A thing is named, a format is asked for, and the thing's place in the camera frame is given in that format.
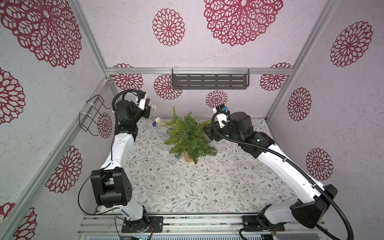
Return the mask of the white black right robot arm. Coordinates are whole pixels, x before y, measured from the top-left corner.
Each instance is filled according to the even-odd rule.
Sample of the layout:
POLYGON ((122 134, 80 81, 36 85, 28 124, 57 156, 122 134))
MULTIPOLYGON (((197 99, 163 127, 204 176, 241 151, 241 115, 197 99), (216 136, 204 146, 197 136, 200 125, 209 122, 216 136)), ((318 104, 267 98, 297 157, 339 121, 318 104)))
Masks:
POLYGON ((258 213, 259 227, 275 228, 281 223, 297 222, 313 229, 334 206, 338 190, 324 185, 290 160, 263 132, 254 131, 251 118, 244 112, 230 114, 225 106, 214 110, 211 125, 203 128, 210 140, 227 140, 272 169, 296 194, 290 202, 268 205, 258 213))

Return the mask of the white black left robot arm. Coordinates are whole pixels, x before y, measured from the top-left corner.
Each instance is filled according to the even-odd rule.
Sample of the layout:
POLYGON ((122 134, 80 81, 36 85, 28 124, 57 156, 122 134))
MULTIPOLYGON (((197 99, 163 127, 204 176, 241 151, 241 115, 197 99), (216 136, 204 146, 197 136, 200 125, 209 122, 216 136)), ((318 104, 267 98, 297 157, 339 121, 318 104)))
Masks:
POLYGON ((125 226, 136 232, 147 231, 150 220, 145 207, 133 199, 133 187, 122 162, 135 143, 138 121, 150 116, 149 102, 147 99, 113 103, 116 126, 111 152, 101 168, 90 175, 97 205, 119 210, 125 216, 125 226))

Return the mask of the string lights with ornaments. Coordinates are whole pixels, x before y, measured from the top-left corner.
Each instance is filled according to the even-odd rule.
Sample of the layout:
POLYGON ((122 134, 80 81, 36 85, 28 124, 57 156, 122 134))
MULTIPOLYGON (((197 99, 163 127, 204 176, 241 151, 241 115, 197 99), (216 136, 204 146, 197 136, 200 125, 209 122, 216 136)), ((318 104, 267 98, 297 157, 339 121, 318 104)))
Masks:
POLYGON ((162 119, 158 116, 158 113, 156 112, 157 105, 154 103, 151 103, 151 115, 150 119, 152 121, 152 126, 154 128, 158 127, 160 123, 162 122, 162 119))

